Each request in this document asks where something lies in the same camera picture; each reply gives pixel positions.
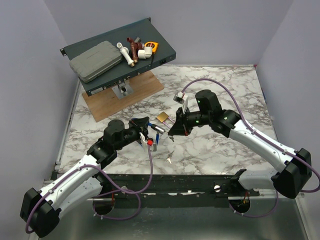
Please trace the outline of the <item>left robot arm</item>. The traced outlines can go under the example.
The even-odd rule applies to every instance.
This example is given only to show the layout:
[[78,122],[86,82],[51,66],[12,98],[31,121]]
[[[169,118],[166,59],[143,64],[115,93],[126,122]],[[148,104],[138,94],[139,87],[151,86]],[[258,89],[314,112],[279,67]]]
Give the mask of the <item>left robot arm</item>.
[[131,119],[128,128],[119,119],[111,120],[102,137],[71,169],[39,190],[30,188],[23,196],[20,210],[25,232],[43,238],[72,207],[91,197],[107,197],[111,191],[109,183],[120,191],[121,187],[104,168],[117,158],[119,150],[133,142],[142,144],[150,152],[149,125],[149,117]]

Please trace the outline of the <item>brass padlock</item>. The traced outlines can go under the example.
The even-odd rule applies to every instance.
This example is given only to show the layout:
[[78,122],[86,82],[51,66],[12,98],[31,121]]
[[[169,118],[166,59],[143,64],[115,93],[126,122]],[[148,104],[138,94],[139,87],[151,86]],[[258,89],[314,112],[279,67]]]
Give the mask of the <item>brass padlock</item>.
[[171,123],[175,123],[175,121],[166,113],[166,112],[161,112],[156,119],[161,122],[162,124],[164,124],[166,127],[170,127],[168,123],[166,123],[167,120],[169,120]]

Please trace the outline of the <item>blue cable lock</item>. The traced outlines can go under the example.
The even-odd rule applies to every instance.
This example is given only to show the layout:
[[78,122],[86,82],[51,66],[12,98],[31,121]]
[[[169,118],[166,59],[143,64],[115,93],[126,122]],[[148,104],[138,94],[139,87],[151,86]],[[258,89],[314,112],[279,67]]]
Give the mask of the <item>blue cable lock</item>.
[[151,128],[152,130],[154,130],[156,132],[156,136],[155,138],[152,138],[156,144],[159,144],[159,140],[160,140],[160,135],[163,135],[166,130],[163,127],[160,127],[159,125],[155,124],[155,123],[151,123],[150,122],[150,118],[149,118],[149,124],[148,124],[148,128]]

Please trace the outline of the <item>white pvc elbow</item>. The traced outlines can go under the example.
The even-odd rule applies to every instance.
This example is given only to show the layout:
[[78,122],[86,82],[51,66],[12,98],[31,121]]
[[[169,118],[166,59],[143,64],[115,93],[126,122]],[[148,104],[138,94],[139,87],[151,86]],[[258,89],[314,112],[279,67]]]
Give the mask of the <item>white pvc elbow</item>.
[[137,56],[139,59],[148,59],[153,55],[152,47],[145,46],[144,49],[139,49]]

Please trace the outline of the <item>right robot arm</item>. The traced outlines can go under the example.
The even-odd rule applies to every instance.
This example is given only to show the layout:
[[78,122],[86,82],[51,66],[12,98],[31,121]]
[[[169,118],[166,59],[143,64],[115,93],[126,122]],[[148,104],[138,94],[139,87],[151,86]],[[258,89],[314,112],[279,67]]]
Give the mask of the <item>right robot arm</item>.
[[233,110],[222,109],[217,95],[209,89],[195,95],[198,111],[188,109],[188,96],[178,92],[174,101],[182,106],[176,111],[176,119],[170,128],[169,136],[188,136],[194,127],[209,126],[215,133],[237,141],[272,167],[267,170],[240,170],[230,183],[230,191],[241,196],[247,190],[276,190],[281,195],[294,199],[312,176],[307,167],[311,164],[311,154],[304,148],[295,150],[268,137],[242,120]]

